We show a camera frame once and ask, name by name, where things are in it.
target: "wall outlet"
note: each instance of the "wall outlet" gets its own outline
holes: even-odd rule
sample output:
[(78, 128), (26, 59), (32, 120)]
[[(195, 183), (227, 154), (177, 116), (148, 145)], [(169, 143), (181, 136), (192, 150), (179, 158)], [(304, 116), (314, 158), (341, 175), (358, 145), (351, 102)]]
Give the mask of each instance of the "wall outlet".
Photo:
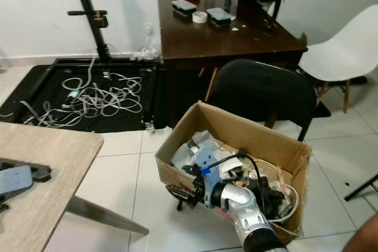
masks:
[(153, 23), (145, 23), (144, 24), (144, 33), (146, 35), (152, 35), (154, 33), (154, 25), (153, 25)]

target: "black chair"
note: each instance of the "black chair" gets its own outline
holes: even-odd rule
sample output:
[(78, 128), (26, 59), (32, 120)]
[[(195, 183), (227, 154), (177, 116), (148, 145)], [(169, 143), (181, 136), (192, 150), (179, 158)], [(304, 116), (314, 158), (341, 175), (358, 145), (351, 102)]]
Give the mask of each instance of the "black chair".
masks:
[(208, 103), (253, 121), (290, 120), (302, 127), (303, 141), (314, 117), (316, 94), (302, 75), (258, 63), (234, 60), (222, 67), (214, 80)]

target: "tangled white cables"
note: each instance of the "tangled white cables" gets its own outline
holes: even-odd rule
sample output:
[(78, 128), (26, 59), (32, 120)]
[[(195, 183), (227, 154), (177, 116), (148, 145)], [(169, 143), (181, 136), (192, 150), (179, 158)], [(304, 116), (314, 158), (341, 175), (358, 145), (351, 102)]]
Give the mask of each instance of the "tangled white cables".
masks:
[[(83, 80), (78, 77), (68, 78), (62, 82), (62, 87), (71, 90), (69, 102), (65, 102), (61, 109), (52, 109), (50, 102), (43, 103), (45, 113), (38, 113), (25, 101), (21, 101), (34, 117), (38, 120), (38, 126), (61, 128), (74, 126), (82, 118), (92, 118), (97, 116), (114, 116), (120, 110), (132, 113), (139, 113), (143, 110), (141, 97), (137, 95), (142, 90), (140, 77), (125, 77), (117, 73), (109, 73), (109, 77), (114, 77), (114, 81), (124, 81), (122, 88), (111, 87), (109, 90), (100, 89), (96, 83), (92, 83), (92, 67), (95, 56), (88, 68), (88, 80), (83, 85)], [(78, 81), (77, 87), (67, 86), (67, 82)]]

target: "white tape roll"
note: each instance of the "white tape roll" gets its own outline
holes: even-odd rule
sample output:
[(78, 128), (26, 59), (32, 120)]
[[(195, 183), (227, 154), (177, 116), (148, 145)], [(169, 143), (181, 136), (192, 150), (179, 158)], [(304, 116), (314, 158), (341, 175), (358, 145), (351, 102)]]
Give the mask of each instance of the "white tape roll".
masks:
[(206, 12), (195, 12), (192, 14), (193, 22), (195, 23), (206, 23), (207, 21), (207, 13)]

